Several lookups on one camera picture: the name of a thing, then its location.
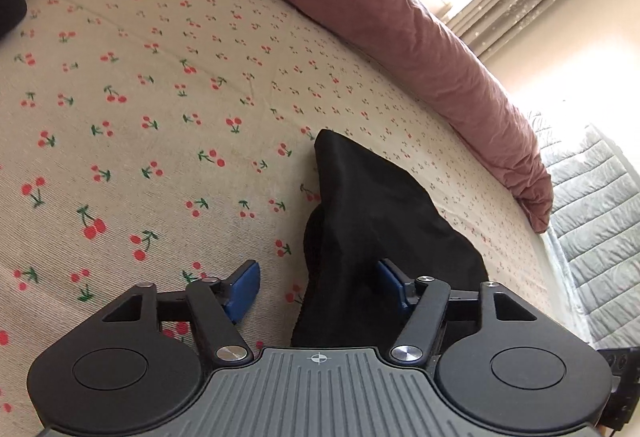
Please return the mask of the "pink duvet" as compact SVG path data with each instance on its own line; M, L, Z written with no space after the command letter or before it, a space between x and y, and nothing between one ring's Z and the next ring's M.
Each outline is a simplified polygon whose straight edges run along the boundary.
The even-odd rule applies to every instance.
M446 25L415 0L287 1L446 119L511 192L533 230L547 230L553 189L536 134L500 82Z

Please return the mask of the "cherry print sheet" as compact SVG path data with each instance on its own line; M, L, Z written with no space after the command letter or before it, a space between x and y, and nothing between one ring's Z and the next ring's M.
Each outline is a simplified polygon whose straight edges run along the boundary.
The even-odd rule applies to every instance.
M139 282L180 290L258 261L241 325L291 338L331 129L411 172L542 311L511 194L436 114L283 0L27 0L1 45L1 431L32 436L32 361Z

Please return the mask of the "grey quilted headboard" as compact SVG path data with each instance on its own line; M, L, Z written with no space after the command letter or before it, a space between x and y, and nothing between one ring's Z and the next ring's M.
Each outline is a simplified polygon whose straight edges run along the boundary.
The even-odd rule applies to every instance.
M639 174L591 125L529 116L553 186L549 228L596 348L639 345Z

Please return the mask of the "black pants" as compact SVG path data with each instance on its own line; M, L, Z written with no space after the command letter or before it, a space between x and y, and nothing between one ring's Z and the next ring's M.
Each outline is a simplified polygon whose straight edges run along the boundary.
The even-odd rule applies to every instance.
M439 215L407 171L337 132L314 142L321 202L304 233L308 284L292 333L300 348L375 347L385 353L404 319L378 263L455 290L487 281L482 256Z

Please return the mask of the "grey bed cover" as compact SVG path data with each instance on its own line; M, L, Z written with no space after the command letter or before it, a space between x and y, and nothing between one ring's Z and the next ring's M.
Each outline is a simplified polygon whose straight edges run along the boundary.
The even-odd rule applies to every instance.
M574 287L573 275L554 231L549 228L540 236L548 259L551 275L550 291L554 312L558 320L587 344L592 343L591 334L582 302Z

